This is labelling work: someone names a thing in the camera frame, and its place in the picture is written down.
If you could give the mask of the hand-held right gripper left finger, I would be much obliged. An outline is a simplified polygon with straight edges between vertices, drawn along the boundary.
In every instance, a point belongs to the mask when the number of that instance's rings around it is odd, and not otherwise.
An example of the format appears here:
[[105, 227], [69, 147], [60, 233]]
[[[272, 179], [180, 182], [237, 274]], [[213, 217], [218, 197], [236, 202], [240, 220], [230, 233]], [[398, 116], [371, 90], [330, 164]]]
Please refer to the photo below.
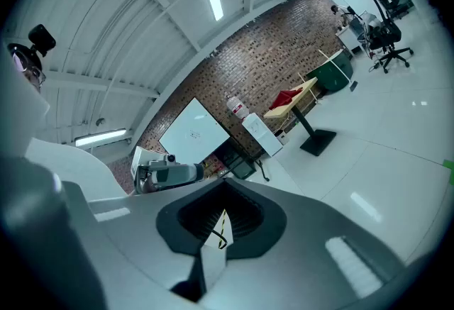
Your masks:
[[200, 301], [226, 268], [225, 180], [89, 202], [109, 240], [171, 293]]

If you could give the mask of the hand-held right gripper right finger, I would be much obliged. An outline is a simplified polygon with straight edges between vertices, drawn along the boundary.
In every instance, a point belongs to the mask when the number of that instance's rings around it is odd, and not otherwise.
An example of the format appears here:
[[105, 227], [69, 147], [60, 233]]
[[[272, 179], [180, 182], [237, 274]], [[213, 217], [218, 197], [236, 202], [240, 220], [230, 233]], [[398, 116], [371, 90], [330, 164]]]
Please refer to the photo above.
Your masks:
[[228, 262], [219, 280], [220, 301], [355, 301], [356, 293], [326, 249], [332, 238], [345, 238], [383, 282], [404, 269], [388, 245], [328, 204], [257, 183], [243, 184], [279, 204], [287, 226], [263, 256]]

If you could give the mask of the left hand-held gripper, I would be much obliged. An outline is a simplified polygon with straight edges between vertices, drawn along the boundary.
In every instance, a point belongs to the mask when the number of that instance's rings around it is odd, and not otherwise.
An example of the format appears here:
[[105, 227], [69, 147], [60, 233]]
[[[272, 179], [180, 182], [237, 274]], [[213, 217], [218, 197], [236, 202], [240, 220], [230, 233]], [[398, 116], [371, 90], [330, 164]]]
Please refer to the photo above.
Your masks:
[[137, 146], [131, 164], [132, 194], [149, 194], [182, 187], [204, 178], [202, 164], [180, 164], [171, 154]]

